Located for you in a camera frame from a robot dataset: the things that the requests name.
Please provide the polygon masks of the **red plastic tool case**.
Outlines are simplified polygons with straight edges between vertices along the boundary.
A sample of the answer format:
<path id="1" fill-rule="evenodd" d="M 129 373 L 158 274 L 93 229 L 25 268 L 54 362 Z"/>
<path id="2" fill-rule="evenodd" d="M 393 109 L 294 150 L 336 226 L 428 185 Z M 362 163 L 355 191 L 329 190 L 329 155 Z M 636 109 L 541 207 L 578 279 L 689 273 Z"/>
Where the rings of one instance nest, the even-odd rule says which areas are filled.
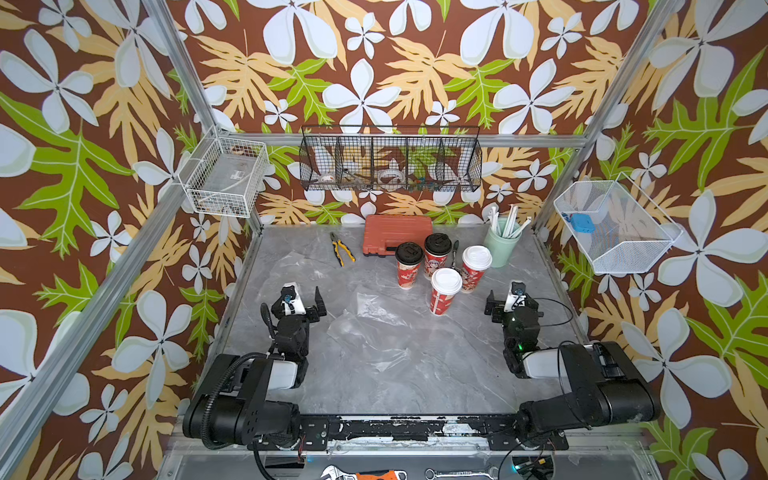
<path id="1" fill-rule="evenodd" d="M 365 222 L 362 253 L 364 256 L 391 256 L 406 242 L 424 247 L 426 237 L 432 233 L 432 220 L 427 216 L 370 215 Z"/>

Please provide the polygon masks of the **black lid red cup left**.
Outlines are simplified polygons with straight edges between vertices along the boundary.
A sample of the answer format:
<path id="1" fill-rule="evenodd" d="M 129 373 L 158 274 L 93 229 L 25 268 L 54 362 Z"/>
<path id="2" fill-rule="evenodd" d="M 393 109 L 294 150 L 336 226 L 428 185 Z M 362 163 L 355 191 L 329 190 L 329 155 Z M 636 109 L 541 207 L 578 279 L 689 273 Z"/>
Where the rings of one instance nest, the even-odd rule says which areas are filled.
<path id="1" fill-rule="evenodd" d="M 422 247 L 415 242 L 400 244 L 395 250 L 397 260 L 397 282 L 402 289 L 411 289 L 418 276 L 424 258 Z"/>

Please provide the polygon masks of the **silver spanner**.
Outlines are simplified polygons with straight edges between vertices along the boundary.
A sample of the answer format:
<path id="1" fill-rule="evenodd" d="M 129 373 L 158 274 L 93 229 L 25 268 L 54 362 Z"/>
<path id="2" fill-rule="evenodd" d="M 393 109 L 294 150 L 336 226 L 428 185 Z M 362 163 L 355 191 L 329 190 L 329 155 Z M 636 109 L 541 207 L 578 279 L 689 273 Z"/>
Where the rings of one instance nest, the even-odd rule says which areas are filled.
<path id="1" fill-rule="evenodd" d="M 432 468 L 428 468 L 424 472 L 426 480 L 437 479 L 469 479 L 469 478 L 481 478 L 495 480 L 498 478 L 499 469 L 495 466 L 489 467 L 487 470 L 461 470 L 461 471 L 436 471 Z"/>

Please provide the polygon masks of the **white lid red cup front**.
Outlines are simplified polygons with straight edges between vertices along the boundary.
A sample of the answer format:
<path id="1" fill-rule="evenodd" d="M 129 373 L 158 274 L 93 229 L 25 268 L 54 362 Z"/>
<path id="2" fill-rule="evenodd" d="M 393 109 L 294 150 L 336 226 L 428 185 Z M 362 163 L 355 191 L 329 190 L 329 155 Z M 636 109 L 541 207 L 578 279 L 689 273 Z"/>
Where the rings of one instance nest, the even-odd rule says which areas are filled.
<path id="1" fill-rule="evenodd" d="M 463 279 L 452 268 L 440 268 L 431 277 L 432 292 L 429 309 L 434 315 L 444 315 L 450 308 L 454 296 L 462 290 Z"/>

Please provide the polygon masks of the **green straw holder cup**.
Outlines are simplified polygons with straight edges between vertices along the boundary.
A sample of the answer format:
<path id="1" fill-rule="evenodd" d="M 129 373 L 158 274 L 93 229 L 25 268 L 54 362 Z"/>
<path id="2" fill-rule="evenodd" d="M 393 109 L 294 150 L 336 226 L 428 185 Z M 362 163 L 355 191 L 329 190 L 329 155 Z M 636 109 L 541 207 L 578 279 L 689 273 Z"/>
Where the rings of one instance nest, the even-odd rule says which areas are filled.
<path id="1" fill-rule="evenodd" d="M 489 226 L 483 245 L 490 251 L 492 268 L 500 268 L 508 264 L 509 258 L 521 235 L 514 238 L 500 236 L 497 229 Z"/>

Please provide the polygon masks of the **clear plastic bag rear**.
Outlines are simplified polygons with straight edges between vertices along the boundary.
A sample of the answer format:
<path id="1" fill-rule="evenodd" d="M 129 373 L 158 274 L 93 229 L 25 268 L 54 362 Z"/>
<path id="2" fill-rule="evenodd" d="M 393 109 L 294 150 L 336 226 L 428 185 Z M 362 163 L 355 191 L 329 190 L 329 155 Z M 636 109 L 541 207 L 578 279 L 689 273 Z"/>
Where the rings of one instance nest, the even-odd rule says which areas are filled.
<path id="1" fill-rule="evenodd" d="M 280 258 L 258 290 L 257 300 L 271 304 L 285 284 L 296 283 L 296 291 L 304 301 L 315 299 L 315 288 L 324 298 L 329 296 L 332 268 L 329 264 L 290 252 Z"/>

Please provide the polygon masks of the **black lid red cup right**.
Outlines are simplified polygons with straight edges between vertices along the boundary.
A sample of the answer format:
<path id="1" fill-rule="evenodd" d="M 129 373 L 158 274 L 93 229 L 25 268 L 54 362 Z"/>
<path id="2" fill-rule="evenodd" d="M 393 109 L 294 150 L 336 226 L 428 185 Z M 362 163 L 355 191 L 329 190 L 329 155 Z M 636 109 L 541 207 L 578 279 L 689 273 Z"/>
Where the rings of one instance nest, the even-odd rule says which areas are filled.
<path id="1" fill-rule="evenodd" d="M 453 242 L 445 233 L 433 233 L 424 240 L 424 272 L 428 280 L 434 273 L 445 267 L 447 257 L 453 249 Z"/>

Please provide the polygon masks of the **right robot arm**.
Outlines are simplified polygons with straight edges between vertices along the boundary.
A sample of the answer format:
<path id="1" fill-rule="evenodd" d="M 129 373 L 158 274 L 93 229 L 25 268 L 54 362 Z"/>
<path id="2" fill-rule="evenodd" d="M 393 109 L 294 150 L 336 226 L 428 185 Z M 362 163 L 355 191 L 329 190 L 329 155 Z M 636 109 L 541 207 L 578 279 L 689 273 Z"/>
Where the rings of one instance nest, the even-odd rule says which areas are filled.
<path id="1" fill-rule="evenodd" d="M 513 435 L 527 447 L 539 446 L 567 430 L 642 423 L 659 418 L 660 396 L 614 341 L 561 342 L 538 346 L 545 327 L 539 301 L 512 283 L 505 299 L 489 294 L 484 313 L 502 326 L 503 356 L 519 379 L 555 379 L 560 394 L 519 406 Z"/>

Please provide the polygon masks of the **white mesh basket right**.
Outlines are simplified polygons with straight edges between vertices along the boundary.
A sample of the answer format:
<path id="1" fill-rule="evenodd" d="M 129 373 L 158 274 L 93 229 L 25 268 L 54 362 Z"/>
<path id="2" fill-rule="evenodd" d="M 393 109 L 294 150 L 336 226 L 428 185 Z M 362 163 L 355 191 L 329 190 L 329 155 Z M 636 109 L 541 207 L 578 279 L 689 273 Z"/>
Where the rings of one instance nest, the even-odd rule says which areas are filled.
<path id="1" fill-rule="evenodd" d="M 576 181 L 554 207 L 598 275 L 646 273 L 683 234 L 682 226 L 624 173 L 614 180 Z M 590 215 L 596 231 L 575 233 L 568 223 L 573 213 Z"/>

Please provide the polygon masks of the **white lid red cup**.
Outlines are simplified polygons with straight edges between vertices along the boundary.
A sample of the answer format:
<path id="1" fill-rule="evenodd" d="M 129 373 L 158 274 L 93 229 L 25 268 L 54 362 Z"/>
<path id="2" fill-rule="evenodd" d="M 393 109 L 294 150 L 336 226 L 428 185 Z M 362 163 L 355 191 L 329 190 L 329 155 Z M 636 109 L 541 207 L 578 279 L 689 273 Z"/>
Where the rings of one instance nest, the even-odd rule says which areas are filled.
<path id="1" fill-rule="evenodd" d="M 450 308 L 454 296 L 462 290 L 463 279 L 452 268 L 440 268 L 431 277 L 432 292 L 429 309 L 434 315 L 444 315 Z"/>
<path id="2" fill-rule="evenodd" d="M 477 288 L 492 261 L 492 254 L 485 246 L 473 245 L 463 251 L 461 269 L 463 292 L 471 293 Z"/>

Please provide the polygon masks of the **clear plastic carrier bag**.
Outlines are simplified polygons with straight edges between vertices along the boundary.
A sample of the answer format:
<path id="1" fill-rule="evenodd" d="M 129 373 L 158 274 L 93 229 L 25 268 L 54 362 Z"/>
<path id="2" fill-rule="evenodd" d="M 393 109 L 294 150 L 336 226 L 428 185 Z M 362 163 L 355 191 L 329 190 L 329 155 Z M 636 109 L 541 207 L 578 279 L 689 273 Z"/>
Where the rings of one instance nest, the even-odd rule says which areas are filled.
<path id="1" fill-rule="evenodd" d="M 359 287 L 327 333 L 368 368 L 393 375 L 424 359 L 425 331 L 423 311 L 400 298 Z"/>

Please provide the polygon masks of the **yellow black pliers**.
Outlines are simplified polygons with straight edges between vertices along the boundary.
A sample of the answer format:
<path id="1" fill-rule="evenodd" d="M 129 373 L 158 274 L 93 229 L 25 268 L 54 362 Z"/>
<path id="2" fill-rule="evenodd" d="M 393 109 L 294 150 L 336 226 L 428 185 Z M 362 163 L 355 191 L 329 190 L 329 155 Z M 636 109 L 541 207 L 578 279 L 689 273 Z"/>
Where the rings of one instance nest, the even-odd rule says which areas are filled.
<path id="1" fill-rule="evenodd" d="M 347 256 L 349 261 L 356 262 L 356 258 L 353 253 L 338 235 L 331 232 L 330 239 L 333 245 L 334 255 L 341 267 L 345 265 L 344 256 Z"/>

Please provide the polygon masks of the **black screwdriver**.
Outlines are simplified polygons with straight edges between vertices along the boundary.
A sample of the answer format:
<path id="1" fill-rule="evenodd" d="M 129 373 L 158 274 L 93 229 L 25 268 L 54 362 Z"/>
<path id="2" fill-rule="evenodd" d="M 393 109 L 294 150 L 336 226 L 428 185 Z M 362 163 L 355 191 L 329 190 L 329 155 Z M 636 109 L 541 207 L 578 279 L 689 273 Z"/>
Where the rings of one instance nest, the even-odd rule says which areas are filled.
<path id="1" fill-rule="evenodd" d="M 450 267 L 451 267 L 451 269 L 453 269 L 455 271 L 458 271 L 456 262 L 457 262 L 457 258 L 458 258 L 459 246 L 460 246 L 459 240 L 455 240 L 453 242 L 453 244 L 452 244 L 452 249 L 451 249 L 451 265 L 450 265 Z"/>

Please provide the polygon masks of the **orange adjustable wrench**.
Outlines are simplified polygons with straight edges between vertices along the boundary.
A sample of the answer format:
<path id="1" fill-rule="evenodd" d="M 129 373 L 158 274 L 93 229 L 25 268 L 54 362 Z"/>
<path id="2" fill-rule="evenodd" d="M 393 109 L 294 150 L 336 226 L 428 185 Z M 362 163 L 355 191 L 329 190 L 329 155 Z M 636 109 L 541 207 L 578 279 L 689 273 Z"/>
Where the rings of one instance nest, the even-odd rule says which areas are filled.
<path id="1" fill-rule="evenodd" d="M 403 470 L 376 470 L 368 472 L 349 473 L 329 465 L 320 477 L 321 480 L 407 480 L 408 474 Z"/>

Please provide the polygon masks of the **black lid red cup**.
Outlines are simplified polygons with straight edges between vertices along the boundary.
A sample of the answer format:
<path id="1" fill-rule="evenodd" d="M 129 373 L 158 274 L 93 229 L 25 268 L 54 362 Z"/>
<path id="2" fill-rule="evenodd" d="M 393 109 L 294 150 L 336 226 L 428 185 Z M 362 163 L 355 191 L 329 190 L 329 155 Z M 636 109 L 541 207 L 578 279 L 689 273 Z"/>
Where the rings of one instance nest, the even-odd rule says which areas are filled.
<path id="1" fill-rule="evenodd" d="M 397 260 L 397 282 L 402 289 L 411 289 L 418 276 L 424 258 L 422 247 L 415 242 L 400 244 L 395 250 Z"/>
<path id="2" fill-rule="evenodd" d="M 428 280 L 434 273 L 445 267 L 447 257 L 453 249 L 453 242 L 445 233 L 433 233 L 424 240 L 424 272 Z"/>

